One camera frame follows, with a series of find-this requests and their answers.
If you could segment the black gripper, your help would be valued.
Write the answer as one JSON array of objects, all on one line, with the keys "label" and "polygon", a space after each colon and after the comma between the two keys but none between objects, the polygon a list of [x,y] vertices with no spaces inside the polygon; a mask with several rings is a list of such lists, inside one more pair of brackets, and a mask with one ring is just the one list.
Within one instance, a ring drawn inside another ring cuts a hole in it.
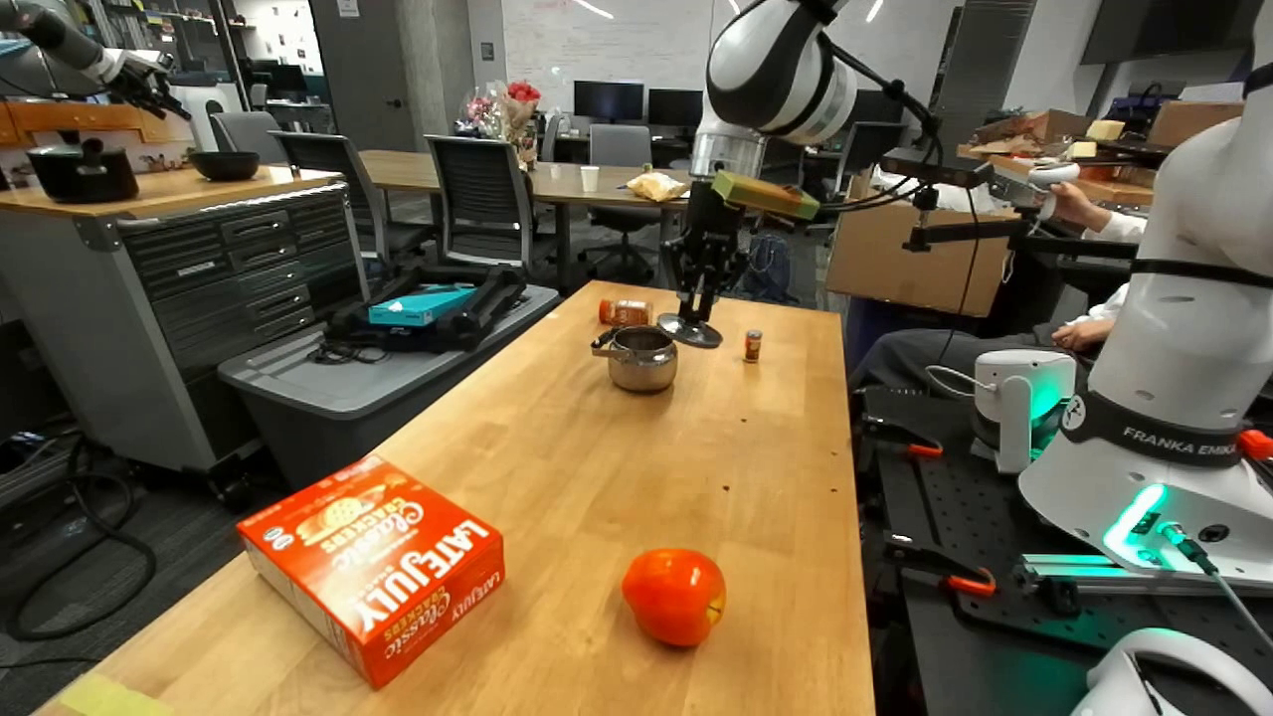
[{"label": "black gripper", "polygon": [[684,203],[684,227],[675,242],[675,284],[684,295],[684,325],[699,325],[699,290],[704,290],[704,325],[713,325],[720,290],[732,285],[748,260],[736,242],[738,211],[728,208],[709,177],[697,177]]}]

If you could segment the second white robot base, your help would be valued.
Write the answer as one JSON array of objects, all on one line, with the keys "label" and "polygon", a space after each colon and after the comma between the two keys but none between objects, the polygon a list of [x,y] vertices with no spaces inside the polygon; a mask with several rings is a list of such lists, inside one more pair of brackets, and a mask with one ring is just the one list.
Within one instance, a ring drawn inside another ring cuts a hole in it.
[{"label": "second white robot base", "polygon": [[1273,4],[1254,20],[1241,110],[1154,177],[1130,295],[1063,429],[1017,474],[1054,529],[1147,574],[1273,574],[1273,488],[1238,448],[1273,376]]}]

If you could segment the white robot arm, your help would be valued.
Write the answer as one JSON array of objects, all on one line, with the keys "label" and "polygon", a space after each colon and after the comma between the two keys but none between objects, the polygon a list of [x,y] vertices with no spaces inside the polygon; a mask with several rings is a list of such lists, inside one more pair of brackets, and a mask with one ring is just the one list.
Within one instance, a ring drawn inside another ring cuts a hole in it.
[{"label": "white robot arm", "polygon": [[851,73],[833,55],[826,24],[845,0],[753,0],[713,38],[704,110],[693,139],[693,185],[675,246],[679,322],[704,325],[715,295],[744,270],[738,211],[713,177],[760,175],[769,139],[822,142],[856,105]]}]

